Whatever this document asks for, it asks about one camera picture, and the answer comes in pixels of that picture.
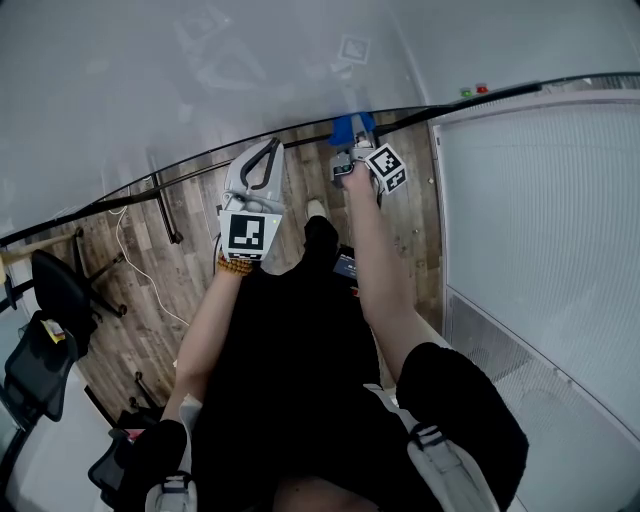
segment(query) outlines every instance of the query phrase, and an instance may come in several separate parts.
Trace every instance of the white cable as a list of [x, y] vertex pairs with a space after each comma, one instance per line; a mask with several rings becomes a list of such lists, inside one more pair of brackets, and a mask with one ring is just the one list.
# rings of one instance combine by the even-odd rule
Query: white cable
[[185, 322], [182, 318], [180, 318], [177, 315], [174, 315], [171, 311], [167, 310], [167, 308], [165, 308], [162, 305], [162, 301], [160, 300], [160, 294], [158, 293], [158, 287], [156, 286], [155, 281], [151, 278], [150, 275], [145, 274], [142, 270], [140, 270], [138, 267], [136, 267], [133, 263], [131, 263], [131, 260], [129, 259], [129, 256], [127, 255], [127, 251], [125, 251], [124, 246], [122, 245], [122, 242], [120, 242], [120, 237], [118, 236], [118, 232], [120, 230], [120, 223], [122, 222], [122, 217], [124, 217], [125, 212], [127, 211], [127, 206], [125, 206], [120, 213], [120, 218], [118, 219], [118, 224], [116, 225], [116, 241], [118, 242], [118, 245], [120, 246], [120, 249], [122, 250], [122, 254], [124, 255], [124, 259], [127, 260], [127, 263], [129, 265], [131, 265], [133, 267], [133, 269], [136, 272], [139, 272], [140, 274], [142, 274], [144, 277], [146, 277], [149, 281], [151, 281], [151, 284], [153, 285], [153, 289], [156, 292], [156, 297], [158, 298], [158, 304], [160, 304], [160, 307], [164, 310], [164, 312], [169, 315], [172, 316], [173, 318], [175, 318], [176, 320], [182, 322], [184, 325], [186, 325], [187, 327], [189, 327], [189, 324], [187, 322]]
[[[128, 188], [128, 190], [129, 190], [129, 197], [131, 197], [131, 185], [129, 185], [127, 188]], [[109, 210], [109, 213], [110, 213], [111, 215], [120, 215], [121, 213], [124, 213], [124, 211], [125, 211], [126, 209], [127, 209], [127, 207], [126, 207], [126, 206], [123, 206], [123, 207], [122, 207], [122, 210], [120, 210], [119, 212], [112, 212], [111, 210]]]

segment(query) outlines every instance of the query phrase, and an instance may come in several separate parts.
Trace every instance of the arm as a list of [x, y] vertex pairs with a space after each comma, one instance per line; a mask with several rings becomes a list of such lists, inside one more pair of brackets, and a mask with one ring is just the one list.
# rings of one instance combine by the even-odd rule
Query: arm
[[231, 314], [242, 277], [221, 270], [213, 277], [178, 352], [176, 383], [162, 419], [179, 421], [178, 410], [184, 397], [192, 395], [202, 402], [222, 346], [227, 337]]
[[409, 273], [376, 203], [368, 167], [358, 162], [342, 178], [349, 193], [360, 303], [396, 382], [409, 353], [430, 341], [413, 308]]

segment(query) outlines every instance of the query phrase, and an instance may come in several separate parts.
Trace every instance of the sneaker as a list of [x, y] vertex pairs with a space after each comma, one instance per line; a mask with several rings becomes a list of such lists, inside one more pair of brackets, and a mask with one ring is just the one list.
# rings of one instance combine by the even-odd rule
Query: sneaker
[[307, 220], [311, 217], [319, 215], [320, 217], [327, 218], [327, 211], [322, 206], [322, 203], [318, 199], [311, 199], [307, 203]]

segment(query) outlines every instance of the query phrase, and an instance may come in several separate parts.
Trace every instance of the person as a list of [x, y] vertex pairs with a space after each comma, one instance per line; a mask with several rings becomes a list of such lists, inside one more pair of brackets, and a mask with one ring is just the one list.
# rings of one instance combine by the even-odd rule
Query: person
[[482, 371], [425, 334], [369, 169], [357, 163], [343, 184], [360, 297], [333, 272], [338, 235], [318, 201], [294, 269], [220, 269], [180, 347], [163, 420], [134, 444], [117, 512], [144, 510], [149, 489], [176, 473], [187, 395], [202, 403], [191, 450], [198, 510], [441, 510], [402, 422], [363, 386], [380, 384], [373, 335], [400, 407], [471, 454], [508, 508], [524, 433]]

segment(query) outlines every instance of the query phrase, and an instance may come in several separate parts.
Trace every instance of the black office chair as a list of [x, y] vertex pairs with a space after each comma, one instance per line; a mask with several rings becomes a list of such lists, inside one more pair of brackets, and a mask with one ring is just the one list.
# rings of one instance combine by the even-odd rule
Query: black office chair
[[[93, 316], [102, 319], [91, 309], [91, 301], [117, 317], [126, 314], [126, 306], [115, 309], [91, 288], [91, 283], [121, 261], [122, 255], [87, 278], [80, 259], [78, 236], [82, 236], [82, 231], [72, 240], [75, 272], [49, 253], [33, 253], [33, 288], [41, 310], [33, 315], [5, 363], [5, 390], [32, 424], [43, 414], [53, 421], [60, 421], [62, 417], [71, 366], [87, 354], [89, 338], [97, 328]], [[47, 319], [60, 324], [65, 331], [64, 340], [54, 343], [42, 324], [42, 320]]]

